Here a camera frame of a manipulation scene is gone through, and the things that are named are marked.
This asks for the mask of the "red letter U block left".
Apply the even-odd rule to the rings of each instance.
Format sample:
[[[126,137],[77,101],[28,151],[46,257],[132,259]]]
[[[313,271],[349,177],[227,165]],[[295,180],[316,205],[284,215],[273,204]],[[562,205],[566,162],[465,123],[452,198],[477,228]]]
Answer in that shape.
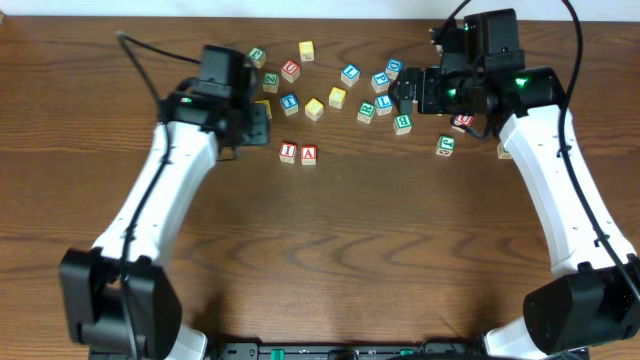
[[[294,83],[301,74],[301,67],[293,60],[287,60],[281,66],[281,75],[289,83]]]

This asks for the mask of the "green number 4 block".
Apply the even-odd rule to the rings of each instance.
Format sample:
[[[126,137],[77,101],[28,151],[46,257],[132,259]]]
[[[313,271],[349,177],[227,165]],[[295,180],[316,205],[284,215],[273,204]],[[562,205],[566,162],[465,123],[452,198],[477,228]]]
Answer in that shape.
[[[502,142],[497,145],[497,155],[499,159],[511,159],[511,154],[506,150]]]

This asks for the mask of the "blue letter P block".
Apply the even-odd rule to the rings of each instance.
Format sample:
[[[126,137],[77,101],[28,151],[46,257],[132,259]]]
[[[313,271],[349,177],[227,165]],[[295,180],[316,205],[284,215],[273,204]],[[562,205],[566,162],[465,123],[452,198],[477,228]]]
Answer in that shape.
[[[371,84],[376,94],[387,91],[390,83],[391,83],[391,79],[389,78],[386,72],[379,72],[372,75]]]

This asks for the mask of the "green letter J block top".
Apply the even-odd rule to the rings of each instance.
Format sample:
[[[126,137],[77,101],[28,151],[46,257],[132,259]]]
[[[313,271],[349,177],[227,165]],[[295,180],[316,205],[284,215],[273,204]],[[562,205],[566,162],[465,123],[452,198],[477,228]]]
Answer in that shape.
[[[261,69],[267,60],[266,51],[260,47],[254,47],[249,53],[248,58],[257,69]]]

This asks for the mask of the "yellow letter O block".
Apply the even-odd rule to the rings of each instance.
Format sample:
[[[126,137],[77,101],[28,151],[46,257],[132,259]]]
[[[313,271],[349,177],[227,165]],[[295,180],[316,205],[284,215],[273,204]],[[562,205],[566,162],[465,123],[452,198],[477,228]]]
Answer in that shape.
[[[271,105],[270,105],[270,101],[269,100],[258,100],[258,101],[255,101],[255,104],[264,105],[265,109],[266,109],[267,118],[269,120],[272,119],[272,111],[271,111]]]

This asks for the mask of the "blue letter T block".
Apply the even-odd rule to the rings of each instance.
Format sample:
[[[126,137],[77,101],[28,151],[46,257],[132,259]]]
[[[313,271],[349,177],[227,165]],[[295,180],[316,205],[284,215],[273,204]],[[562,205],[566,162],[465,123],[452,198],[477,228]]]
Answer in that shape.
[[[291,116],[298,112],[299,101],[294,93],[288,93],[280,98],[280,105],[286,116]]]

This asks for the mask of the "green letter j block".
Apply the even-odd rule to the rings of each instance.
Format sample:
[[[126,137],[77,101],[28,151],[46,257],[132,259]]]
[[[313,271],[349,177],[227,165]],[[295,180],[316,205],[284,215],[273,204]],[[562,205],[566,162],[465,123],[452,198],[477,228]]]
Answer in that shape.
[[[451,156],[456,148],[456,139],[451,136],[441,135],[436,145],[435,153],[439,156]]]
[[[248,58],[257,69],[261,69],[267,60],[266,51],[260,47],[254,47],[249,53]]]

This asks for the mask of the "red letter A block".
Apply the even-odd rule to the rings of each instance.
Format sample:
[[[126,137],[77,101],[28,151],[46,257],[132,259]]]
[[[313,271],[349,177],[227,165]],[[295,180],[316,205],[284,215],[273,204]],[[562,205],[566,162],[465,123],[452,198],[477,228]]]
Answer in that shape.
[[[317,163],[317,147],[315,145],[304,145],[301,147],[301,164],[313,166]]]

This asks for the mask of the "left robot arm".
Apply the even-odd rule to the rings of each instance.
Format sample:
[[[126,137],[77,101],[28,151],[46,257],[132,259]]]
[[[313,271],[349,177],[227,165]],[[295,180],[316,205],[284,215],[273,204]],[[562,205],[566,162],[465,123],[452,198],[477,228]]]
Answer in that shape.
[[[178,231],[221,149],[265,145],[263,104],[174,92],[124,205],[87,251],[59,265],[70,339],[93,359],[203,359],[208,339],[184,324],[166,269]]]

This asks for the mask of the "red letter I block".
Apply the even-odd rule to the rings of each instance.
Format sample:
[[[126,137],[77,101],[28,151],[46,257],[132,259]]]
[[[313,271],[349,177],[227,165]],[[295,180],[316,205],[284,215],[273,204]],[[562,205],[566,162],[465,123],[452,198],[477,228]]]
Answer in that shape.
[[[279,159],[283,163],[293,164],[296,160],[297,145],[283,142],[280,146]]]

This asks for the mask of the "red letter U block right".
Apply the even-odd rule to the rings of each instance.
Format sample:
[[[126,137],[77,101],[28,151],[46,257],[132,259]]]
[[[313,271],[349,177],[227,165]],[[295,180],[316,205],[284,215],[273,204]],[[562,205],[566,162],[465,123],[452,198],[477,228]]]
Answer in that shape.
[[[456,115],[453,117],[452,128],[462,133],[471,132],[474,119],[474,115]]]

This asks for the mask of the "green letter R block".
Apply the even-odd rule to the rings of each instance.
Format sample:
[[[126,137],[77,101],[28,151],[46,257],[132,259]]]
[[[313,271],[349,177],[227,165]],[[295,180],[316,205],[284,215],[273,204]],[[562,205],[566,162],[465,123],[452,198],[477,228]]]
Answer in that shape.
[[[376,108],[369,102],[362,102],[357,113],[357,120],[370,124],[376,112]]]

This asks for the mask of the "green letter Z block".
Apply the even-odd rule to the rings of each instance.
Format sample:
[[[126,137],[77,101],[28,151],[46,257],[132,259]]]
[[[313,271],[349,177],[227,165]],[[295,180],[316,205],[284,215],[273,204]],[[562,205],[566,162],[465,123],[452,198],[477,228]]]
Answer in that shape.
[[[267,93],[277,93],[279,89],[279,75],[276,72],[265,72],[262,88]]]

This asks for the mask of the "green letter J block lower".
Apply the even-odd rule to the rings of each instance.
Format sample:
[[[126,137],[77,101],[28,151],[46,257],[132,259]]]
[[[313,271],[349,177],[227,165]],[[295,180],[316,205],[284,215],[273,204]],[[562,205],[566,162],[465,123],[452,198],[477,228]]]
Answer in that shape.
[[[451,156],[456,148],[456,139],[451,136],[441,135],[436,145],[435,153],[439,156]]]

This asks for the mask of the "blue letter L block lower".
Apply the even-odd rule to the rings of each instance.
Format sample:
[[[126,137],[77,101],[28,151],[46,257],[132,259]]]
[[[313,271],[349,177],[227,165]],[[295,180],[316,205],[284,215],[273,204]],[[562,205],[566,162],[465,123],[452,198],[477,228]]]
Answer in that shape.
[[[376,113],[378,116],[390,114],[393,111],[393,102],[388,95],[380,95],[375,100]]]

